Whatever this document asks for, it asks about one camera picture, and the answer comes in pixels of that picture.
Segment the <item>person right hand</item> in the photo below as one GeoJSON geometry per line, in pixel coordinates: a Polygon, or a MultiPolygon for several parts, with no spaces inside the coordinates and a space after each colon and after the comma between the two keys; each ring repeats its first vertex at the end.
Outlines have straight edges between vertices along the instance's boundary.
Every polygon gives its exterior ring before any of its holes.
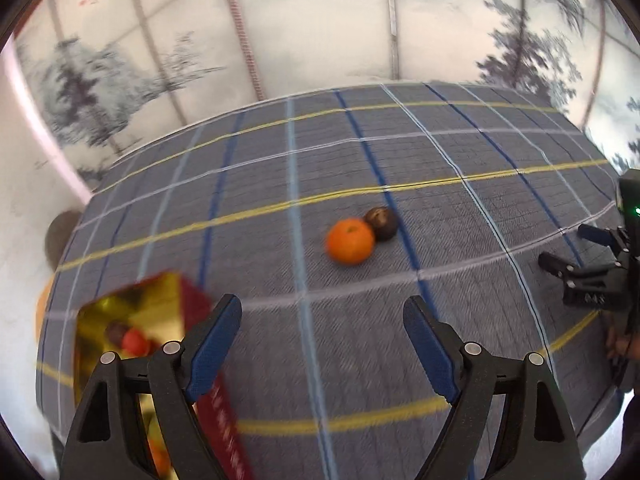
{"type": "Polygon", "coordinates": [[[621,334],[614,325],[608,328],[605,339],[606,358],[610,361],[614,377],[623,373],[624,363],[639,363],[639,335],[621,334]]]}

